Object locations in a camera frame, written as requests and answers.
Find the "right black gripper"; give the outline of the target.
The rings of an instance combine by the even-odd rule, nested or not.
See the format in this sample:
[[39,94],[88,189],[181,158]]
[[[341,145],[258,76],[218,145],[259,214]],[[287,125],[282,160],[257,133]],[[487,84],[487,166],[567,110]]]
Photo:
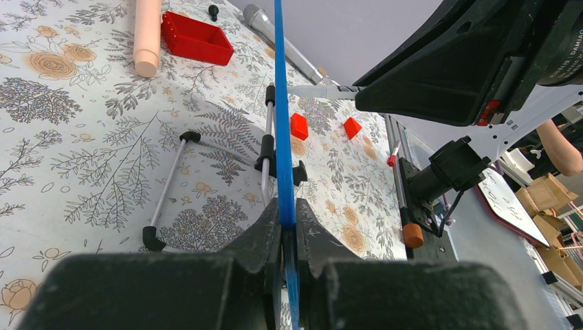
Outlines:
[[457,127],[501,124],[547,75],[581,1],[443,1],[359,78],[360,111]]

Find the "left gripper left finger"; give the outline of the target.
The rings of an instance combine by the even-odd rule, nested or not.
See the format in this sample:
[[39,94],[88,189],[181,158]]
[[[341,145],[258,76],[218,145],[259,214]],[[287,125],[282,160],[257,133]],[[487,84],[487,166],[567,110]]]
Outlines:
[[79,254],[32,299],[20,329],[279,329],[281,225],[271,200],[214,253]]

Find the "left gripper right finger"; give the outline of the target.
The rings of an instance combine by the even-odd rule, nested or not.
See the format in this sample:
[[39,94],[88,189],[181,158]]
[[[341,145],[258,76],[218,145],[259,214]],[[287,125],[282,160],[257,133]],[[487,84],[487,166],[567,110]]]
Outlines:
[[366,261],[296,201],[305,329],[526,329],[509,285],[479,263]]

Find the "blue-framed whiteboard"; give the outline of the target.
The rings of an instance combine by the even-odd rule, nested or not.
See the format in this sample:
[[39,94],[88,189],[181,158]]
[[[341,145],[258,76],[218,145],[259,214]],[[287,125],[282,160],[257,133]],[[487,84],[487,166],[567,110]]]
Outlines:
[[275,50],[275,99],[276,104],[269,107],[267,127],[275,132],[276,159],[271,161],[271,167],[277,172],[278,215],[283,226],[283,262],[291,326],[300,329],[300,280],[296,269],[296,200],[294,195],[294,174],[291,140],[288,137],[290,128],[285,116],[289,114],[287,96],[287,70],[283,50]]

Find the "red-capped marker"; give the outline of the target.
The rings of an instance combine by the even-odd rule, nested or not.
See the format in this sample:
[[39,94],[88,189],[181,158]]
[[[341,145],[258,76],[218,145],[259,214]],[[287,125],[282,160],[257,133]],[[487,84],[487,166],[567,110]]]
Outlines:
[[399,152],[399,149],[400,149],[401,144],[402,143],[401,143],[400,140],[396,141],[396,143],[395,143],[395,145],[393,147],[393,151],[390,154],[390,157],[387,159],[387,164],[390,167],[394,167],[396,165],[396,163],[397,163],[397,160],[398,160],[398,152]]

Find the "blue-capped marker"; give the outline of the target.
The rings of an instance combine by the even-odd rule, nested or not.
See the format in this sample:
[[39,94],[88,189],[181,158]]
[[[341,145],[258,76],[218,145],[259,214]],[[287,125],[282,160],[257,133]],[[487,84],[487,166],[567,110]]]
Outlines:
[[327,100],[354,100],[364,90],[358,86],[299,85],[287,88],[287,93],[300,98],[324,98]]

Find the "person forearm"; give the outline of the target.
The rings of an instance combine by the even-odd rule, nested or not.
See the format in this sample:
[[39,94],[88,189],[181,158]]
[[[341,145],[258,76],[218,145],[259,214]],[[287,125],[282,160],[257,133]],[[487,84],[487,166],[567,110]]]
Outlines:
[[565,138],[552,119],[536,131],[551,163],[561,174],[570,177],[582,172],[582,152]]

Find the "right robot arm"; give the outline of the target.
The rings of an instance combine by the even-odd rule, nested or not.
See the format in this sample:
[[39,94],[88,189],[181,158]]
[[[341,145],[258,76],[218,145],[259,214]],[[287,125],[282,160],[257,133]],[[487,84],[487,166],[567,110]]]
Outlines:
[[468,128],[409,183],[427,199],[468,189],[512,144],[582,99],[582,2],[443,1],[356,84],[360,111]]

